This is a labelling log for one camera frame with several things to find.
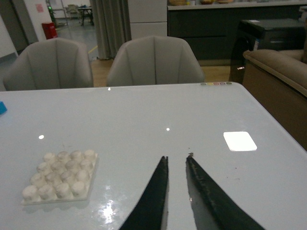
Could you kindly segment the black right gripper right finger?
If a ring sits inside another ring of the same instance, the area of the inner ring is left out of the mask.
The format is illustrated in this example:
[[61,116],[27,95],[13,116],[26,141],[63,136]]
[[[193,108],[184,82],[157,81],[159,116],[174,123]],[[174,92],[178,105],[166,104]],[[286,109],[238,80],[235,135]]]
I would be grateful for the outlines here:
[[189,200],[198,230],[262,230],[192,156],[186,158]]

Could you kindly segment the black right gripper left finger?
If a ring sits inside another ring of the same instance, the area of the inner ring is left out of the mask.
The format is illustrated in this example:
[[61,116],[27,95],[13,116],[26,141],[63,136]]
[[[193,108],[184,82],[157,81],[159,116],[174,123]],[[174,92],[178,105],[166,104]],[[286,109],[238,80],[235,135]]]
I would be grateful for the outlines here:
[[168,218],[168,157],[161,157],[121,230],[165,230]]

